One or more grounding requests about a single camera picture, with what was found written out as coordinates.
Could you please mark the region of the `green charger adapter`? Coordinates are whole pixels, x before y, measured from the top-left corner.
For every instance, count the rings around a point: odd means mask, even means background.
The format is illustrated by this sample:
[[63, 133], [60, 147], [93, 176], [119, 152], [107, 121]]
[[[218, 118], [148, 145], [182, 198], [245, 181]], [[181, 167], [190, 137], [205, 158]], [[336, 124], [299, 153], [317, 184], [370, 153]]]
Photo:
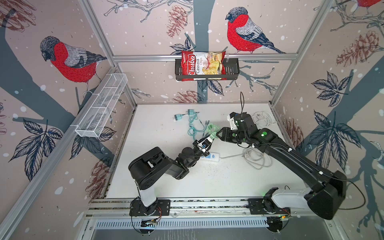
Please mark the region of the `green charger adapter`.
[[214, 139], [217, 139], [218, 137], [216, 136], [217, 132], [212, 132], [210, 135], [209, 135], [209, 138], [213, 141]]

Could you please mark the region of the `white blue power strip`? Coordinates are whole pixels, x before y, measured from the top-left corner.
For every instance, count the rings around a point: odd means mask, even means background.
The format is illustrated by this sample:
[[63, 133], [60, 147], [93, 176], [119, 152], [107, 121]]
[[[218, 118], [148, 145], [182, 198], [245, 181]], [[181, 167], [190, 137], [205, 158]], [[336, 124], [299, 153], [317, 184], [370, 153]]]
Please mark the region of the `white blue power strip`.
[[200, 157], [201, 161], [206, 162], [212, 162], [212, 163], [218, 163], [220, 161], [220, 154], [219, 153], [209, 153], [207, 156]]

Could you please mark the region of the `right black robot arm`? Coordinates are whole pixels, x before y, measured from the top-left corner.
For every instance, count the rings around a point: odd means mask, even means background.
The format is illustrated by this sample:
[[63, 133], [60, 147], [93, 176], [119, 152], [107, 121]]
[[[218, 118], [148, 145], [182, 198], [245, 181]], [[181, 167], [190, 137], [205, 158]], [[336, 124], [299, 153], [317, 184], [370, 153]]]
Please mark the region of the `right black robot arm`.
[[347, 177], [344, 173], [333, 173], [316, 165], [270, 129], [258, 129], [247, 113], [232, 112], [228, 121], [230, 126], [221, 128], [216, 134], [221, 141], [248, 144], [285, 165], [306, 184], [302, 190], [271, 188], [263, 198], [265, 211], [274, 214], [285, 208], [309, 209], [325, 220], [333, 219], [346, 197]]

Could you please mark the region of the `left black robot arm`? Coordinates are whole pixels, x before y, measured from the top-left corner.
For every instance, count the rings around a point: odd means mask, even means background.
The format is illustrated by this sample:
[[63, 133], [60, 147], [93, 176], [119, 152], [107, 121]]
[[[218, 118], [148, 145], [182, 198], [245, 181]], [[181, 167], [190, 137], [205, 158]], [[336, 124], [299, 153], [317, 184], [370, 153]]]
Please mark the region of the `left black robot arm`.
[[207, 157], [216, 134], [213, 133], [193, 142], [176, 159], [169, 158], [159, 147], [155, 147], [133, 160], [128, 169], [135, 180], [139, 196], [130, 205], [131, 217], [168, 216], [170, 200], [160, 200], [155, 193], [154, 184], [165, 174], [183, 179], [201, 157]]

